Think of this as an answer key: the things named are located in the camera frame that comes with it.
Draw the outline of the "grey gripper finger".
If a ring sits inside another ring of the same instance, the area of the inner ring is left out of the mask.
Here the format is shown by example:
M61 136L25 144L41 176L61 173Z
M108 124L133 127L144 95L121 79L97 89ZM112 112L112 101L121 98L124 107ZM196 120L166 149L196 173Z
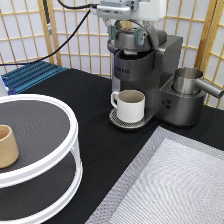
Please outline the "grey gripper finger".
M147 29L146 26L140 26L136 30L136 44L139 46L144 44L144 39L147 36L146 29Z
M112 41L116 38L116 26L111 22L108 22L107 31L109 35L109 40Z

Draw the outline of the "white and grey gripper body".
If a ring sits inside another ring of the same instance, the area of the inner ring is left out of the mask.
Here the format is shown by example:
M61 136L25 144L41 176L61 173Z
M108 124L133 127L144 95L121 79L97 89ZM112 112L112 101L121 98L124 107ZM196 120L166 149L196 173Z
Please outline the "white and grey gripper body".
M91 12L103 19L156 22L166 15L166 0L91 0Z

